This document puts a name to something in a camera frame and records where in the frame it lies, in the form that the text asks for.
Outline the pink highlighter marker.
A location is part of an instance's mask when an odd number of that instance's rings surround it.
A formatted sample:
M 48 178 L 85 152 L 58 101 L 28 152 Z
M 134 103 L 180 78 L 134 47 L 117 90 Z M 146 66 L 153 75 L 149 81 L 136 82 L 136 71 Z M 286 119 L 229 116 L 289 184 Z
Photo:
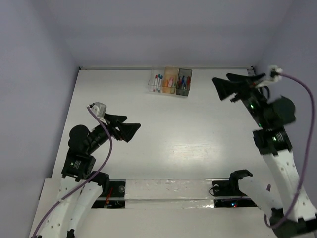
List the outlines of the pink highlighter marker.
M 169 79 L 169 84 L 168 84 L 168 86 L 169 86 L 169 87 L 172 87 L 172 86 L 173 86 L 173 82 L 174 82 L 174 78 L 171 77 L 171 78 Z

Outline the red gel pen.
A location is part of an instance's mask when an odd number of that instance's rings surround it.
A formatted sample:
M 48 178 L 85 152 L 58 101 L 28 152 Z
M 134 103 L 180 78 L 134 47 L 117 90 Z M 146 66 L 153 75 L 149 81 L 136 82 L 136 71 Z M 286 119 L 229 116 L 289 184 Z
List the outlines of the red gel pen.
M 187 80 L 188 80 L 188 77 L 186 77 L 186 78 L 184 79 L 184 84 L 183 84 L 183 89 L 184 89 L 184 90 L 187 90 Z

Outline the blue pen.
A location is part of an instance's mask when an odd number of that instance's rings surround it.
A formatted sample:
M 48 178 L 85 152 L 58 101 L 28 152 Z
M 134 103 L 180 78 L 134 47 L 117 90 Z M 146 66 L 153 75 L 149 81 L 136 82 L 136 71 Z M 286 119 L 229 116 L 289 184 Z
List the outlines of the blue pen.
M 182 76 L 182 79 L 180 81 L 180 86 L 179 86 L 180 89 L 183 89 L 184 79 L 185 79 L 185 76 Z

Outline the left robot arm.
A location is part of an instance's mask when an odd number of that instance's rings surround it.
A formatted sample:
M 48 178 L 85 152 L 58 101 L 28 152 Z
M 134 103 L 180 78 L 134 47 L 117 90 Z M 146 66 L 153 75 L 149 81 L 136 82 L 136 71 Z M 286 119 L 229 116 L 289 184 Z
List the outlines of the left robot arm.
M 56 202 L 35 228 L 34 238 L 78 235 L 96 199 L 110 190 L 109 175 L 93 169 L 96 159 L 92 154 L 107 141 L 128 143 L 141 127 L 139 123 L 126 123 L 126 116 L 103 113 L 94 117 L 99 125 L 93 130 L 77 125 L 69 133 Z

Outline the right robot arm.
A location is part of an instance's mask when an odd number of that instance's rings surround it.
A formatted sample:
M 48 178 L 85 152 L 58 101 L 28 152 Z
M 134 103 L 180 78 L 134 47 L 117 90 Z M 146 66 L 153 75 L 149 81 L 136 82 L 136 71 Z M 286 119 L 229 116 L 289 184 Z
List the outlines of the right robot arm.
M 285 126 L 295 121 L 294 103 L 282 96 L 273 102 L 260 89 L 280 81 L 284 73 L 273 69 L 269 75 L 243 76 L 229 73 L 226 79 L 213 78 L 221 100 L 241 101 L 259 126 L 253 139 L 274 178 L 279 197 L 262 187 L 253 174 L 237 170 L 226 180 L 213 183 L 213 196 L 247 196 L 263 212 L 265 224 L 279 238 L 292 238 L 315 232 L 317 210 L 303 186 L 305 171 L 295 166 L 293 147 Z

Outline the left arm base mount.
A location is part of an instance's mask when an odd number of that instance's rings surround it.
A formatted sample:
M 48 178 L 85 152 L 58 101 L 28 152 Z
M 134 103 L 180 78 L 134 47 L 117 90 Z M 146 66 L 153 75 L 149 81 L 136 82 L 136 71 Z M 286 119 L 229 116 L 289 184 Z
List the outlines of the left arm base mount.
M 112 180 L 108 174 L 99 172 L 90 182 L 102 187 L 101 195 L 92 208 L 121 209 L 125 208 L 126 180 Z

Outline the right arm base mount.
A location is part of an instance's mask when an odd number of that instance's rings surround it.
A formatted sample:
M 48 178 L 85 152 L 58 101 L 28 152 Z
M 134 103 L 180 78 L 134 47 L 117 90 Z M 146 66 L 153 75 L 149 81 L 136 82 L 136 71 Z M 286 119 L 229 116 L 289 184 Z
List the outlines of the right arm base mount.
M 248 170 L 237 170 L 228 179 L 213 181 L 209 194 L 214 197 L 215 208 L 256 207 L 255 202 L 239 190 L 239 180 L 252 176 Z

